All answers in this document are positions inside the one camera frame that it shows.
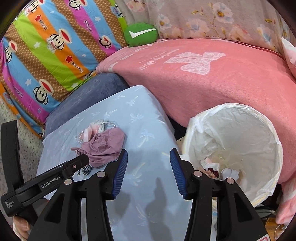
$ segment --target translucent plastic bag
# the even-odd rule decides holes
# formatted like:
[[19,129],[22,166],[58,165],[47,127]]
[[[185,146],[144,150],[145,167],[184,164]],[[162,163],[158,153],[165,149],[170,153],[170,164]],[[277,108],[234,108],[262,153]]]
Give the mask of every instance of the translucent plastic bag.
[[254,207],[273,194],[283,165],[271,121],[242,104],[226,103],[191,118],[182,154],[196,170],[207,157],[222,168],[240,170],[237,183]]

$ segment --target white check mark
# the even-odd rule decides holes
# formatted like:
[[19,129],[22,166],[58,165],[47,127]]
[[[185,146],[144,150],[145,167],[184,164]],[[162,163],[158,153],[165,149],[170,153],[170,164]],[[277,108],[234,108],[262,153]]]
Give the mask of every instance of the white check mark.
[[150,28],[150,29],[146,29],[146,30],[143,30],[143,31],[140,31],[140,32],[136,32],[136,33],[133,33],[132,31],[129,31],[130,35],[131,35],[131,38],[135,38],[141,34],[144,34],[144,33],[147,33],[147,32],[150,32],[150,31],[153,31],[153,30],[156,30],[156,28]]

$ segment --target blue velvet fabric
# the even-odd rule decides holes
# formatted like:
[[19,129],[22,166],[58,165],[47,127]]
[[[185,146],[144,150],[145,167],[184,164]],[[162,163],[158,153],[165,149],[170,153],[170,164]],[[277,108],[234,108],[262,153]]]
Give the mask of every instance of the blue velvet fabric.
[[50,113],[46,119],[45,137],[75,115],[128,87],[118,74],[101,73],[92,77]]

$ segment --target green pillow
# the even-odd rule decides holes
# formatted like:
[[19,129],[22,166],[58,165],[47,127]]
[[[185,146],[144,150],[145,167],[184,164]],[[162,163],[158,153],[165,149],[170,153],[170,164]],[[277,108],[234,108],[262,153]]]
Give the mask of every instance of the green pillow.
[[147,23],[134,23],[124,31],[124,37],[130,47],[154,43],[157,40],[156,28]]

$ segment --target pink blanket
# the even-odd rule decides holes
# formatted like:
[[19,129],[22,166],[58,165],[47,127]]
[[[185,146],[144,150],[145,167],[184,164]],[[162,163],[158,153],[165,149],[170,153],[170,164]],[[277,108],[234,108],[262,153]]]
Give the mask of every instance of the pink blanket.
[[[166,40],[125,47],[101,62],[97,72],[117,73],[130,86],[144,85],[182,126],[226,102],[255,108],[272,121],[282,142],[284,195],[294,190],[285,186],[296,178],[296,84],[286,61],[274,52],[217,39]],[[291,210],[290,216],[296,211],[295,195],[294,190],[294,204],[281,206]],[[286,213],[278,217],[280,223],[287,220]]]

